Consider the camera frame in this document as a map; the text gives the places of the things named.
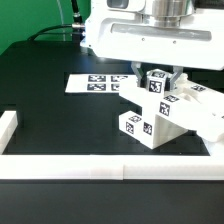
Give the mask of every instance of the cable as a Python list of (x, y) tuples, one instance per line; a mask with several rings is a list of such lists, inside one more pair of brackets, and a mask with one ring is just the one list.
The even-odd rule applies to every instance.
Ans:
[(82, 23), (82, 16), (79, 12), (79, 7), (76, 0), (71, 0), (73, 9), (73, 19), (75, 23)]
[(57, 0), (57, 3), (58, 3), (58, 9), (59, 9), (59, 12), (60, 12), (60, 17), (61, 17), (61, 24), (63, 25), (65, 22), (64, 22), (64, 14), (63, 14), (63, 10), (62, 10), (62, 7), (61, 7), (60, 0)]
[(40, 30), (36, 34), (30, 36), (27, 40), (28, 41), (33, 41), (35, 40), (39, 35), (42, 35), (42, 33), (45, 33), (50, 30), (56, 30), (56, 29), (63, 29), (63, 28), (72, 28), (72, 24), (64, 24), (64, 25), (58, 25), (58, 26), (51, 26), (45, 29)]
[(84, 35), (83, 33), (80, 33), (80, 32), (62, 32), (62, 33), (40, 33), (38, 34), (38, 36), (41, 36), (41, 35)]

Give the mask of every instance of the black cable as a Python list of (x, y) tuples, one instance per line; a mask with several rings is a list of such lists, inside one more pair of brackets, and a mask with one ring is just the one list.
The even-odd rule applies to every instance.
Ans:
[(39, 33), (38, 36), (41, 35), (68, 35), (68, 34), (72, 34), (72, 35), (82, 35), (82, 33), (80, 32), (62, 32), (62, 33)]
[(50, 30), (56, 30), (56, 29), (63, 29), (63, 28), (72, 28), (72, 24), (64, 24), (64, 25), (58, 25), (58, 26), (51, 26), (45, 29), (40, 30), (36, 34), (30, 36), (27, 40), (33, 41), (35, 40), (39, 35), (42, 35), (42, 33), (45, 33)]
[(195, 0), (195, 8), (224, 9), (223, 0)]
[(79, 7), (76, 0), (71, 0), (72, 9), (73, 9), (73, 19), (75, 23), (82, 23), (82, 16), (79, 12)]

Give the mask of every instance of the black table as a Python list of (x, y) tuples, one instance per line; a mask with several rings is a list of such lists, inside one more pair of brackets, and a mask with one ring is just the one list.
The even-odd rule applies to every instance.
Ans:
[[(194, 72), (192, 79), (222, 90), (222, 73), (208, 82)], [(208, 155), (192, 132), (154, 151), (122, 134), (118, 115), (140, 108), (117, 94), (65, 94), (70, 73), (132, 71), (69, 42), (17, 42), (0, 56), (0, 111), (16, 110), (19, 119), (4, 154)], [(7, 224), (223, 223), (223, 203), (221, 181), (0, 181), (0, 223)]]
[(132, 74), (128, 62), (63, 42), (18, 42), (0, 59), (0, 111), (19, 119), (5, 154), (208, 155), (194, 132), (151, 151), (119, 131), (119, 115), (141, 108), (118, 94), (65, 94), (69, 74)]

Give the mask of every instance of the green background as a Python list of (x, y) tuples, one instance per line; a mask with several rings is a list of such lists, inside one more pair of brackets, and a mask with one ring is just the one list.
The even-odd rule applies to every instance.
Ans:
[[(60, 0), (64, 23), (73, 22), (70, 0)], [(80, 13), (86, 19), (90, 0), (78, 0)], [(61, 24), (57, 0), (0, 0), (0, 54), (13, 42), (26, 40), (37, 31)], [(39, 39), (63, 40), (63, 36), (43, 36)]]

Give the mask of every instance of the white foam block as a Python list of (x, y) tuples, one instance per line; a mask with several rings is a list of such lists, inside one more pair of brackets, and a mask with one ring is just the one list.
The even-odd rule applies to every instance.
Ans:
[(17, 125), (16, 111), (5, 111), (0, 118), (0, 154), (5, 150)]
[(119, 116), (119, 128), (121, 131), (140, 140), (142, 134), (142, 117), (132, 111), (128, 111)]
[(219, 142), (209, 142), (206, 139), (202, 140), (212, 157), (224, 158), (224, 140)]
[(140, 142), (154, 149), (184, 133), (186, 129), (155, 115), (154, 119), (143, 117), (143, 129)]

